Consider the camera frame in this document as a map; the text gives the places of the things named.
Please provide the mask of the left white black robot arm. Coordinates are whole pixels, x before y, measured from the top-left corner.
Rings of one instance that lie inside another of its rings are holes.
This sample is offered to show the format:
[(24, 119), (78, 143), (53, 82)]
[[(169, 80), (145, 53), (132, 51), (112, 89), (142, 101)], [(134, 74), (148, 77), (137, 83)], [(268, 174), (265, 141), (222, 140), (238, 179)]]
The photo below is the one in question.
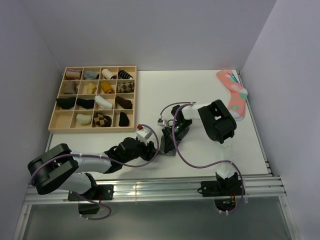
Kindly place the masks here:
[(138, 158), (148, 164), (158, 152), (152, 141), (144, 143), (132, 137), (125, 138), (101, 154), (72, 151), (66, 143), (60, 143), (30, 161), (27, 169), (31, 175), (30, 184), (39, 195), (60, 189), (76, 192), (91, 200), (98, 193), (92, 172), (112, 174), (124, 166), (129, 167), (129, 162)]

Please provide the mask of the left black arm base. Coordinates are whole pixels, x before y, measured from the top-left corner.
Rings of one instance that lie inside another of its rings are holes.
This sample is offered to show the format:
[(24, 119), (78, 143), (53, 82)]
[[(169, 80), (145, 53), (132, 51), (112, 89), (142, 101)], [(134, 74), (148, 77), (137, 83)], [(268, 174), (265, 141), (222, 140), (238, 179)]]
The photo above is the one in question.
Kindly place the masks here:
[[(103, 203), (103, 201), (110, 201), (113, 199), (114, 185), (100, 184), (90, 189), (84, 194), (79, 194), (74, 191), (69, 191), (67, 201), (78, 202), (78, 213), (86, 220), (98, 221), (108, 218), (112, 209)], [(105, 216), (95, 217), (99, 210), (106, 209)]]

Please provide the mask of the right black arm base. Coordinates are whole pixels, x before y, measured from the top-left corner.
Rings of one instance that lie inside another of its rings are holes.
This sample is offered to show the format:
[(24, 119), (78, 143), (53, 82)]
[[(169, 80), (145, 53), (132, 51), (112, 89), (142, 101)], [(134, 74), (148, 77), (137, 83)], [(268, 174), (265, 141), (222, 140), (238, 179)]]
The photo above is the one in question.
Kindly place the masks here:
[(197, 192), (204, 198), (218, 198), (214, 200), (214, 205), (220, 214), (225, 215), (237, 208), (237, 197), (241, 202), (246, 193), (242, 181), (237, 178), (202, 181)]

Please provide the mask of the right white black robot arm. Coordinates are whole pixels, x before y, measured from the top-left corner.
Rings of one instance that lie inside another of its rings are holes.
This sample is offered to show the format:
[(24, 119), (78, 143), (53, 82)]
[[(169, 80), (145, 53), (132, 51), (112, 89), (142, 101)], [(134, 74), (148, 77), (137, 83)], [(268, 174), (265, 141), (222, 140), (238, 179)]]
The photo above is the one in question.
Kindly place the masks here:
[(157, 121), (159, 126), (163, 126), (160, 152), (163, 155), (174, 156), (177, 152), (176, 147), (189, 132), (193, 120), (200, 120), (205, 133), (216, 148), (216, 180), (212, 184), (212, 191), (227, 195), (240, 187), (240, 174), (233, 164), (233, 137), (237, 124), (224, 103), (218, 99), (212, 103), (178, 102), (169, 106), (172, 107), (172, 125), (165, 125), (162, 113)]

